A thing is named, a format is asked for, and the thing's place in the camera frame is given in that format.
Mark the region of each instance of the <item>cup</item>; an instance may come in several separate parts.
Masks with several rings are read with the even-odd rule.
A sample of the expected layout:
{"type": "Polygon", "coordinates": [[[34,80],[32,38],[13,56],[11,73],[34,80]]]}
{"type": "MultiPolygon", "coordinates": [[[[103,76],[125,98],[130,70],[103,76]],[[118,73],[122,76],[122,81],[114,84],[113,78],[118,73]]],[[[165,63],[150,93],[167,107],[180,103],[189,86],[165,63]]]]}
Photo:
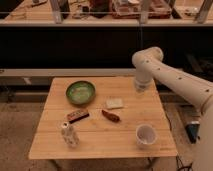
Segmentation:
{"type": "Polygon", "coordinates": [[[141,124],[136,128],[136,140],[139,148],[146,148],[155,143],[157,134],[149,124],[141,124]]]}

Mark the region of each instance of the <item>plate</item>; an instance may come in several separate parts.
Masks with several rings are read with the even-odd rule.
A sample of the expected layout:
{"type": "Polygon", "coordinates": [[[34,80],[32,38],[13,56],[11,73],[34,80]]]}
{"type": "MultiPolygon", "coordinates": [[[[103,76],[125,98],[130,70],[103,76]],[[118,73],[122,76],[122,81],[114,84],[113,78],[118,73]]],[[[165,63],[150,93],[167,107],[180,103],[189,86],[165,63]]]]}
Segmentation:
{"type": "Polygon", "coordinates": [[[66,96],[76,105],[89,103],[95,97],[95,86],[88,81],[74,82],[67,88],[66,96]]]}

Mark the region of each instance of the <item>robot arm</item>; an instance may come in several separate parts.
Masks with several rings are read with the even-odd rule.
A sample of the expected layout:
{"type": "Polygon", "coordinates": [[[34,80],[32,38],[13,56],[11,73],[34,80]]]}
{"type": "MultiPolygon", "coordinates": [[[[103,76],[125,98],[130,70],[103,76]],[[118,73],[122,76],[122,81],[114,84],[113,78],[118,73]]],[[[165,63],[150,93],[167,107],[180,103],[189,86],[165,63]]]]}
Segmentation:
{"type": "Polygon", "coordinates": [[[157,47],[133,55],[132,62],[136,67],[135,87],[138,91],[144,91],[154,77],[201,110],[204,117],[198,133],[200,140],[197,142],[193,169],[213,169],[213,162],[210,161],[213,158],[213,136],[210,136],[213,130],[213,84],[169,67],[161,63],[162,59],[163,52],[157,47]]]}

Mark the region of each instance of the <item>bottle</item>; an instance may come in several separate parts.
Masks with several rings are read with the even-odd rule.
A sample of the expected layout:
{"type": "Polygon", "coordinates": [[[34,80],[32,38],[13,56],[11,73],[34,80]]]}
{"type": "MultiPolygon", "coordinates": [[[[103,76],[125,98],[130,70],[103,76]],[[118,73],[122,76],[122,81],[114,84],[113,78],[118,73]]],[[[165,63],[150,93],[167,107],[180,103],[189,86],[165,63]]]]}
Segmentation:
{"type": "Polygon", "coordinates": [[[76,147],[79,143],[79,138],[74,130],[74,127],[69,122],[64,122],[61,125],[61,134],[69,147],[76,147]]]}

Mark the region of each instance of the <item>floor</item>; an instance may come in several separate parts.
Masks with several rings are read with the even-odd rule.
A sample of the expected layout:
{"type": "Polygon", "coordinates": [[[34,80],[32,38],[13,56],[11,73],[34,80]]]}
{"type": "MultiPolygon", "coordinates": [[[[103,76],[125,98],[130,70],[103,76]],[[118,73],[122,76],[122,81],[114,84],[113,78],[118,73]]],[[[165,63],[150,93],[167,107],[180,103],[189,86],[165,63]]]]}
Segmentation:
{"type": "MultiPolygon", "coordinates": [[[[44,160],[29,160],[28,153],[33,135],[44,107],[47,93],[16,93],[7,98],[0,94],[0,171],[55,171],[56,168],[44,160]]],[[[184,130],[177,101],[162,96],[165,112],[171,121],[171,130],[177,145],[179,157],[184,165],[193,161],[194,144],[184,130]]],[[[148,164],[147,159],[96,159],[60,160],[64,170],[70,171],[141,171],[148,164]]],[[[160,158],[154,171],[175,171],[175,157],[160,158]]]]}

